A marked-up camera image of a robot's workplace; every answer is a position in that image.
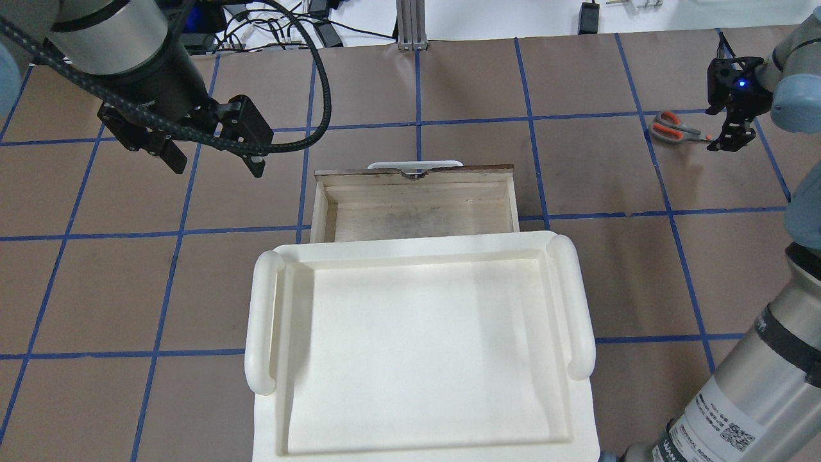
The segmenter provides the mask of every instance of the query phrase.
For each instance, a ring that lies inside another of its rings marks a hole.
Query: wooden drawer
[[[519,231],[512,165],[318,171],[312,243]]]

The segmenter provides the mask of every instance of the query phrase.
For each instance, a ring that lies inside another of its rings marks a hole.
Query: power adapter
[[[322,45],[326,49],[344,46],[342,39],[339,38],[339,34],[337,34],[337,31],[333,28],[333,24],[330,22],[315,22],[314,29],[316,29],[316,33],[319,35],[319,39],[322,40]]]
[[[579,10],[579,35],[599,32],[599,4],[596,0],[583,2]]]

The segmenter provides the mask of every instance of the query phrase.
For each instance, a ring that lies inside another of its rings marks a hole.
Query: cable
[[[259,47],[253,47],[253,48],[249,48],[249,49],[231,50],[229,53],[253,53],[253,52],[263,50],[263,49],[271,49],[271,48],[274,48],[274,47],[284,47],[284,45],[271,43],[271,44],[260,45]],[[308,49],[308,47],[299,47],[298,49]]]
[[[311,20],[309,19],[309,18],[313,18],[313,16],[311,16],[311,15],[307,15],[307,14],[303,14],[303,13],[301,13],[301,14],[297,14],[296,16],[299,16],[299,17],[301,17],[301,18],[308,19],[308,21],[309,21],[309,22],[311,22],[311,23],[313,24],[313,21],[311,21]],[[326,19],[322,19],[320,22],[330,22],[330,23],[331,23],[331,24],[333,24],[333,25],[338,25],[338,26],[340,26],[340,27],[341,27],[341,28],[343,28],[343,29],[353,30],[354,32],[359,32],[360,34],[374,35],[374,36],[376,36],[376,37],[382,37],[383,39],[389,39],[389,40],[391,40],[391,41],[395,41],[395,40],[396,40],[396,39],[394,39],[394,38],[393,38],[392,36],[390,36],[390,35],[380,34],[379,32],[373,32],[372,30],[356,29],[355,27],[351,27],[351,26],[349,26],[349,25],[342,24],[341,22],[331,21],[331,20],[329,20],[329,19],[327,19],[327,18],[326,18]]]
[[[293,13],[289,12],[285,7],[273,0],[264,0],[264,3],[270,5],[291,21],[296,21]],[[331,86],[328,84],[328,74],[325,72],[325,66],[322,64],[322,58],[319,56],[319,51],[314,45],[314,41],[308,36],[305,27],[302,24],[296,23],[296,28],[303,34],[305,43],[308,45],[308,50],[311,57],[314,59],[316,71],[319,74],[319,84],[322,87],[322,120],[319,122],[317,129],[306,136],[305,139],[294,141],[290,143],[279,144],[264,144],[264,143],[249,143],[239,142],[217,138],[212,134],[203,133],[190,127],[185,127],[179,123],[167,120],[164,117],[151,113],[145,108],[124,99],[117,93],[103,87],[88,76],[74,67],[65,64],[62,57],[57,56],[56,53],[47,50],[42,44],[34,40],[30,35],[26,34],[17,25],[6,19],[5,16],[0,16],[0,32],[8,37],[12,42],[19,45],[27,53],[33,57],[42,60],[49,67],[54,69],[58,74],[65,77],[71,83],[79,86],[81,89],[88,91],[92,95],[100,98],[102,101],[112,105],[115,109],[126,117],[136,122],[143,123],[146,127],[154,130],[165,132],[172,136],[172,139],[187,140],[201,143],[207,146],[212,146],[218,150],[230,150],[243,153],[247,155],[267,155],[274,152],[291,152],[295,150],[303,150],[313,145],[322,135],[328,130],[328,125],[331,122]]]
[[[297,3],[296,7],[300,6],[301,4],[302,4],[302,2]],[[228,26],[230,26],[231,23],[234,20],[240,18],[241,16],[246,16],[247,17],[250,13],[277,13],[277,11],[276,10],[270,10],[268,8],[252,8],[250,10],[245,10],[243,12],[238,12],[237,14],[231,16],[228,19],[228,21],[226,22],[226,25],[225,25],[225,28],[226,28],[225,35],[221,39],[218,38],[218,42],[217,42],[217,45],[215,47],[216,48],[215,51],[219,51],[221,49],[221,47],[225,44],[225,42],[230,41],[230,36],[231,35],[235,35],[236,32],[239,29],[245,27],[249,23],[255,23],[256,21],[266,21],[265,18],[262,18],[262,17],[249,18],[245,22],[239,24],[235,29],[231,30],[231,32],[227,32]]]

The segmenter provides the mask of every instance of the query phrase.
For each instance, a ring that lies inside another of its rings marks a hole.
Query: blue tape grid
[[[308,115],[305,116],[305,136],[310,135],[310,121],[314,114],[314,87],[316,86],[316,64],[310,69],[310,90],[308,92]],[[308,187],[308,165],[310,162],[310,147],[302,152],[302,183],[300,184],[300,211],[296,218],[296,237],[294,242],[302,244],[302,230],[305,222],[305,189]]]
[[[452,125],[452,124],[473,124],[473,123],[498,123],[498,122],[528,122],[528,127],[530,129],[530,141],[531,141],[531,149],[533,151],[534,157],[534,166],[536,168],[537,173],[537,184],[539,187],[539,199],[542,206],[542,214],[541,215],[530,215],[530,216],[521,216],[520,220],[522,221],[543,221],[545,223],[546,228],[549,226],[549,221],[551,219],[605,219],[605,218],[626,218],[630,217],[649,217],[649,216],[667,216],[670,220],[671,231],[673,233],[673,237],[676,241],[676,246],[678,250],[678,255],[681,260],[681,266],[684,270],[685,279],[687,288],[690,292],[690,300],[693,305],[694,316],[696,322],[699,326],[699,334],[697,335],[656,335],[656,336],[642,336],[642,337],[600,337],[596,339],[597,344],[632,344],[632,343],[655,343],[655,342],[690,342],[690,341],[700,341],[704,345],[704,352],[705,356],[708,360],[708,364],[710,367],[710,371],[712,372],[715,368],[713,363],[713,357],[709,349],[709,341],[710,340],[738,340],[743,337],[743,333],[723,333],[723,334],[707,334],[704,328],[704,323],[701,319],[699,305],[697,302],[697,298],[695,296],[695,289],[693,288],[693,284],[690,278],[689,268],[687,266],[686,257],[684,248],[681,244],[681,238],[679,236],[675,216],[678,215],[714,215],[714,214],[736,214],[736,213],[766,213],[766,212],[781,212],[784,211],[784,207],[762,207],[762,208],[742,208],[742,209],[706,209],[706,210],[673,210],[670,206],[670,201],[667,196],[667,191],[664,187],[664,181],[661,174],[661,170],[658,167],[658,162],[656,160],[653,144],[650,141],[649,137],[645,135],[645,141],[647,142],[648,152],[650,155],[651,160],[654,163],[654,167],[656,169],[656,174],[659,180],[659,184],[663,191],[664,196],[664,204],[665,210],[650,210],[645,211],[637,214],[626,214],[623,212],[614,212],[614,213],[589,213],[589,214],[562,214],[562,215],[550,215],[548,213],[548,206],[547,206],[547,197],[544,191],[544,184],[542,181],[542,174],[541,174],[541,164],[539,162],[539,150],[538,150],[538,143],[536,140],[536,134],[534,129],[534,121],[537,120],[558,120],[558,119],[573,119],[573,118],[611,118],[611,117],[638,117],[641,123],[642,128],[646,134],[646,123],[644,121],[644,116],[646,115],[653,115],[656,112],[645,112],[641,108],[641,104],[639,101],[638,94],[635,89],[635,83],[633,82],[630,68],[628,66],[626,55],[624,52],[624,48],[621,44],[621,39],[618,34],[615,35],[615,40],[617,42],[617,47],[619,50],[619,54],[621,56],[622,64],[624,65],[624,71],[627,75],[628,82],[630,83],[631,93],[633,95],[633,99],[636,106],[636,111],[627,111],[627,112],[617,112],[617,113],[578,113],[578,114],[553,114],[553,115],[535,115],[533,114],[531,104],[530,104],[530,92],[527,85],[527,75],[525,73],[525,63],[522,58],[521,48],[518,39],[514,39],[514,47],[516,50],[516,59],[519,66],[519,71],[521,75],[521,85],[522,85],[522,92],[525,98],[525,106],[527,109],[527,116],[526,117],[511,117],[511,118],[471,118],[471,119],[455,119],[455,120],[423,120],[422,119],[422,89],[421,89],[421,64],[420,64],[420,52],[415,52],[415,97],[416,97],[416,117],[415,121],[409,122],[393,122],[393,123],[372,123],[372,124],[351,124],[351,125],[332,125],[329,130],[351,130],[351,129],[366,129],[366,128],[383,128],[383,127],[409,127],[415,126],[416,127],[416,156],[417,159],[422,159],[422,127],[424,126],[435,126],[435,125]],[[215,60],[213,75],[211,84],[209,87],[209,93],[213,93],[213,88],[216,84],[216,78],[218,74],[218,66],[219,66],[219,57]],[[25,78],[23,80],[23,86],[21,89],[22,91],[25,89],[25,85],[30,78],[31,68],[26,73]],[[309,134],[311,131],[315,130],[316,127],[312,126],[311,118],[313,114],[313,102],[314,102],[314,87],[315,87],[315,79],[316,79],[316,69],[315,67],[312,68],[311,72],[311,85],[310,85],[310,97],[309,97],[309,107],[308,113],[306,116],[306,124],[305,127],[285,127],[285,128],[277,128],[274,129],[274,132],[304,132],[306,135]],[[200,158],[200,146],[198,146],[194,161],[192,162],[191,173],[189,177],[189,184],[186,190],[186,199],[185,205],[183,207],[183,211],[181,214],[180,226],[179,229],[173,231],[158,231],[158,232],[151,232],[151,233],[100,233],[100,234],[73,234],[71,233],[71,227],[74,222],[74,218],[76,216],[76,212],[79,208],[80,201],[82,199],[83,191],[85,190],[85,185],[88,181],[89,173],[92,168],[94,157],[96,156],[97,149],[101,142],[111,142],[115,141],[116,139],[113,137],[102,137],[103,129],[99,130],[98,135],[95,138],[76,138],[76,139],[68,139],[68,140],[39,140],[39,141],[3,141],[3,137],[6,134],[6,131],[9,127],[11,119],[14,115],[17,105],[20,102],[20,96],[18,96],[17,101],[12,106],[11,112],[9,117],[5,121],[2,132],[0,132],[0,146],[30,146],[30,145],[48,145],[48,144],[67,144],[67,143],[94,143],[94,147],[92,149],[91,155],[89,157],[88,164],[86,166],[86,170],[84,173],[83,180],[80,185],[80,190],[77,193],[77,197],[75,200],[74,207],[72,209],[71,218],[69,219],[69,223],[66,228],[66,232],[63,234],[57,235],[37,235],[37,236],[0,236],[0,242],[15,242],[15,241],[38,241],[38,240],[58,240],[61,241],[60,250],[57,254],[57,259],[55,260],[54,267],[52,270],[52,274],[49,278],[47,288],[45,291],[45,295],[43,301],[41,303],[39,313],[34,325],[34,329],[32,331],[32,335],[30,337],[30,341],[26,350],[26,353],[14,353],[14,354],[5,354],[0,353],[0,360],[17,360],[21,361],[21,369],[18,373],[14,390],[11,394],[11,399],[9,405],[7,407],[6,413],[3,417],[2,426],[0,427],[0,444],[2,444],[2,439],[5,436],[5,432],[7,430],[8,422],[11,417],[14,403],[20,391],[21,383],[23,377],[25,375],[25,370],[28,366],[28,363],[31,359],[67,359],[67,358],[151,358],[151,365],[149,367],[149,375],[146,380],[146,387],[144,391],[143,403],[140,408],[140,418],[138,422],[137,431],[135,433],[135,440],[134,445],[132,448],[131,460],[136,460],[137,454],[139,452],[140,447],[140,438],[142,429],[144,426],[144,419],[145,414],[148,408],[148,402],[151,392],[151,385],[154,379],[154,371],[156,368],[156,361],[157,358],[163,357],[185,357],[185,356],[216,356],[216,355],[241,355],[244,354],[244,349],[197,349],[197,350],[166,350],[163,351],[159,348],[161,344],[161,339],[163,335],[163,327],[165,322],[165,315],[167,312],[167,305],[168,300],[170,298],[174,273],[176,271],[177,265],[177,258],[179,255],[179,251],[181,249],[182,239],[186,235],[190,234],[206,234],[206,233],[255,233],[255,232],[266,232],[266,231],[295,231],[296,238],[295,241],[297,243],[301,242],[301,235],[302,231],[306,229],[310,229],[310,225],[304,224],[304,213],[305,213],[305,189],[307,187],[307,172],[309,167],[309,159],[310,159],[310,151],[305,150],[303,153],[303,169],[302,169],[302,184],[300,189],[300,208],[299,208],[299,216],[297,219],[297,224],[293,226],[271,226],[271,227],[245,227],[245,228],[222,228],[222,229],[185,229],[185,222],[188,213],[188,206],[190,203],[190,197],[194,186],[195,174],[197,165],[199,163]],[[678,113],[702,113],[703,110],[701,109],[687,109],[687,110],[677,110]],[[775,156],[773,155],[773,151],[771,150],[769,143],[767,142],[766,136],[764,135],[764,131],[762,130],[761,126],[756,121],[756,129],[761,136],[762,142],[764,143],[764,148],[767,151],[767,155],[772,163],[773,170],[782,185],[782,190],[785,193],[785,197],[787,200],[790,199],[790,192],[787,188],[786,183],[784,182],[782,173],[780,168],[777,165]],[[175,246],[174,257],[172,258],[172,264],[169,268],[168,272],[168,279],[166,284],[166,291],[163,299],[163,307],[160,312],[160,317],[158,320],[158,329],[157,334],[155,336],[154,341],[154,348],[151,351],[112,351],[112,352],[68,352],[68,353],[33,353],[32,349],[34,347],[34,342],[36,341],[36,337],[39,331],[39,326],[43,320],[45,309],[48,305],[48,299],[51,295],[51,289],[53,287],[53,283],[57,274],[57,270],[60,265],[60,261],[62,259],[62,255],[65,251],[66,244],[68,241],[75,240],[75,239],[105,239],[105,238],[153,238],[153,237],[168,237],[168,236],[175,236],[177,237],[177,245]]]
[[[644,111],[641,108],[639,101],[639,94],[635,89],[635,82],[630,72],[630,65],[627,63],[627,56],[624,53],[624,47],[621,45],[621,37],[619,34],[614,35],[616,45],[618,47],[619,55],[621,56],[621,64],[624,66],[624,72],[627,75],[627,82],[630,84],[630,92],[633,94],[633,101],[635,102],[635,110],[638,113],[639,122],[641,123],[641,130],[644,133],[644,141],[647,143],[647,151],[650,154],[650,159],[653,161],[653,167],[656,170],[656,177],[658,178],[658,185],[662,189],[662,196],[664,198],[664,210],[667,212],[667,219],[670,221],[670,230],[672,231],[673,239],[676,241],[676,249],[678,250],[678,258],[681,263],[681,269],[684,271],[684,279],[687,284],[687,291],[690,293],[690,304],[693,306],[693,315],[695,316],[695,324],[699,327],[699,336],[701,344],[704,346],[704,356],[707,358],[707,365],[710,373],[715,372],[715,362],[713,360],[713,352],[710,350],[709,338],[707,337],[707,330],[704,328],[704,319],[701,316],[701,309],[699,308],[698,298],[695,296],[695,287],[693,280],[690,277],[690,267],[687,265],[687,257],[684,254],[684,247],[681,244],[681,236],[678,233],[676,225],[676,217],[672,213],[670,206],[670,197],[667,194],[667,189],[664,186],[664,177],[662,170],[658,166],[658,159],[656,158],[656,151],[653,147],[653,142],[650,140],[650,135],[647,131],[647,122],[644,120]]]

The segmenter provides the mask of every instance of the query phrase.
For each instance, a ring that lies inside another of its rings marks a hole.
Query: orange scissor handle
[[[671,125],[681,125],[681,119],[671,111],[664,111],[658,115],[664,122],[669,122]]]
[[[679,130],[676,130],[675,128],[665,127],[660,123],[654,123],[650,129],[660,135],[670,138],[672,141],[684,140],[684,133],[682,133]]]

